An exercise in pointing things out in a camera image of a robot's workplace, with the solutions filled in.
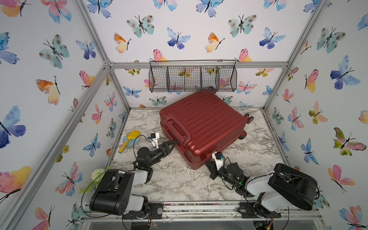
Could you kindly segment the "red hard-shell suitcase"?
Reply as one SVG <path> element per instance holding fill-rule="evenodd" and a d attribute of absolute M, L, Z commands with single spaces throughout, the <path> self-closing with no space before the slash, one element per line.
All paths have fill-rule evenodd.
<path fill-rule="evenodd" d="M 160 110 L 160 124 L 188 166 L 197 170 L 237 139 L 254 117 L 240 114 L 211 92 L 191 94 Z"/>

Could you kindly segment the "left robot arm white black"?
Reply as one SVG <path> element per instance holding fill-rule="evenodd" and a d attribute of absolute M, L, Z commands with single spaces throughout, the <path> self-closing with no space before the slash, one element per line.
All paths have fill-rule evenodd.
<path fill-rule="evenodd" d="M 142 147 L 133 162 L 134 170 L 107 170 L 95 190 L 89 209 L 104 214 L 144 219 L 150 214 L 148 198 L 132 193 L 133 186 L 149 182 L 152 166 L 167 157 L 176 147 L 177 141 L 166 141 L 154 150 Z"/>

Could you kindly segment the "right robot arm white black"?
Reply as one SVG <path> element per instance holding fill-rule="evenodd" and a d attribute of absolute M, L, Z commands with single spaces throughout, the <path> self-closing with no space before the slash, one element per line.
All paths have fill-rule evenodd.
<path fill-rule="evenodd" d="M 248 177 L 237 163 L 224 165 L 223 159 L 207 161 L 211 179 L 220 178 L 225 186 L 246 201 L 239 211 L 246 217 L 280 217 L 277 210 L 295 206 L 310 211 L 319 195 L 317 181 L 309 175 L 278 163 L 270 173 Z"/>

